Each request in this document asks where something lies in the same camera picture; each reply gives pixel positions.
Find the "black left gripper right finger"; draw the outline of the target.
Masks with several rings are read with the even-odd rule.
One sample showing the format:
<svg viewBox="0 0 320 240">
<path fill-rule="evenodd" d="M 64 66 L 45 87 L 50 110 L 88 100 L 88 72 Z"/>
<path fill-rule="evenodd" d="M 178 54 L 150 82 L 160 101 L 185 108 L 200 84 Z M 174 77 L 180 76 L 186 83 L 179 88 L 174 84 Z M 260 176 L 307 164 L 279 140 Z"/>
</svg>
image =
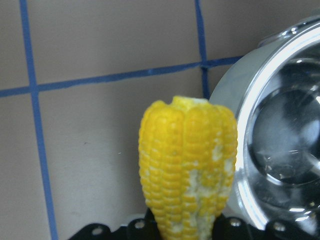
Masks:
<svg viewBox="0 0 320 240">
<path fill-rule="evenodd" d="M 256 227 L 240 214 L 221 214 L 214 222 L 212 240 L 318 240 L 320 218 L 294 214 L 269 219 Z"/>
</svg>

